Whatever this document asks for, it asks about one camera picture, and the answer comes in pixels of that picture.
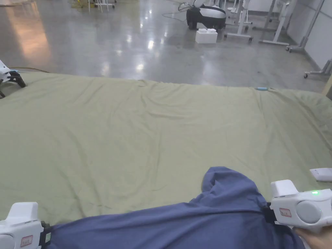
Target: light blue object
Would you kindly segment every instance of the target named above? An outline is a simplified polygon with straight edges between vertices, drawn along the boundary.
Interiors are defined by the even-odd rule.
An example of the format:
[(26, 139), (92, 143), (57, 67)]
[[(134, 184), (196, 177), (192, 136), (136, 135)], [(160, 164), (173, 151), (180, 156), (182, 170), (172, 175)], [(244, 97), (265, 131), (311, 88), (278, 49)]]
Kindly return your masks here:
[(258, 90), (258, 91), (267, 91), (268, 88), (267, 87), (257, 87), (256, 90)]
[(266, 205), (253, 181), (213, 167), (188, 203), (56, 225), (47, 249), (304, 249), (289, 227), (266, 222)]

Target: red label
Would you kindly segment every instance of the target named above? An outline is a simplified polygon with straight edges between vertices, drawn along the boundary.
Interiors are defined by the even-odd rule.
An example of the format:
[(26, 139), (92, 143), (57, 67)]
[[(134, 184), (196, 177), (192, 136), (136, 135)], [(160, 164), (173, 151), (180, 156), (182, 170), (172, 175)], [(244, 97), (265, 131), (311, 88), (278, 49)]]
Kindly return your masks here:
[(22, 240), (21, 240), (21, 247), (31, 245), (32, 244), (32, 238), (33, 238), (32, 235), (27, 236), (27, 237), (23, 237)]
[(279, 211), (282, 216), (291, 217), (291, 212), (289, 209), (280, 208)]

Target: white wall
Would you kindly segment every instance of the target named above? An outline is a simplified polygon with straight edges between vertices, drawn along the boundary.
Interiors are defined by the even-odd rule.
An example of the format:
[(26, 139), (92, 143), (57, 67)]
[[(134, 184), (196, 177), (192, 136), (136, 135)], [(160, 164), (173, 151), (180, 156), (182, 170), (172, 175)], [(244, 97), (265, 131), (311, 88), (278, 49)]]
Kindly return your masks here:
[[(306, 34), (315, 13), (315, 10), (310, 7), (316, 9), (319, 2), (320, 0), (298, 0), (287, 30), (287, 34), (297, 43), (300, 43), (302, 37)], [(320, 68), (325, 65), (327, 60), (332, 58), (332, 18), (322, 12), (332, 17), (331, 0), (324, 1), (304, 48)]]
[[(272, 0), (251, 0), (249, 3), (248, 10), (268, 12), (270, 10), (271, 3), (272, 3)], [(273, 9), (274, 12), (277, 12), (277, 10), (278, 10), (276, 8), (276, 5), (274, 6), (274, 9)]]

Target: bed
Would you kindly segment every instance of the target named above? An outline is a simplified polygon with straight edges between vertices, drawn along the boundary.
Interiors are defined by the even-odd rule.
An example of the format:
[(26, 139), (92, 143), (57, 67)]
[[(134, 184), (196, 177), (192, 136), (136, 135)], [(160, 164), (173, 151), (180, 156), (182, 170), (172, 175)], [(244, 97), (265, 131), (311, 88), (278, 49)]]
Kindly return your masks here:
[(270, 183), (332, 187), (332, 102), (313, 92), (23, 73), (0, 100), (0, 219), (36, 201), (51, 224), (187, 202), (226, 166)]

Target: polished concrete floor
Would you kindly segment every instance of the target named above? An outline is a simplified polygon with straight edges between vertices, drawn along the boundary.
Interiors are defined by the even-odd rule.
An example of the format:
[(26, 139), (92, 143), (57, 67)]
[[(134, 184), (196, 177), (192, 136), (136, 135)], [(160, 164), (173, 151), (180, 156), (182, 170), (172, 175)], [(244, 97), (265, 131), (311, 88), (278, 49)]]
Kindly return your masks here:
[[(68, 0), (0, 7), (0, 59), (10, 67), (74, 75), (322, 91), (324, 79), (303, 78), (305, 70), (313, 70), (305, 55), (258, 43), (260, 31), (249, 29), (252, 43), (224, 40), (224, 32), (236, 32), (228, 26), (217, 44), (195, 43), (186, 22), (162, 16), (176, 12), (177, 5), (118, 0), (114, 10), (103, 13), (73, 9)], [(168, 16), (186, 18), (185, 13)], [(254, 25), (264, 23), (262, 17), (249, 18)]]

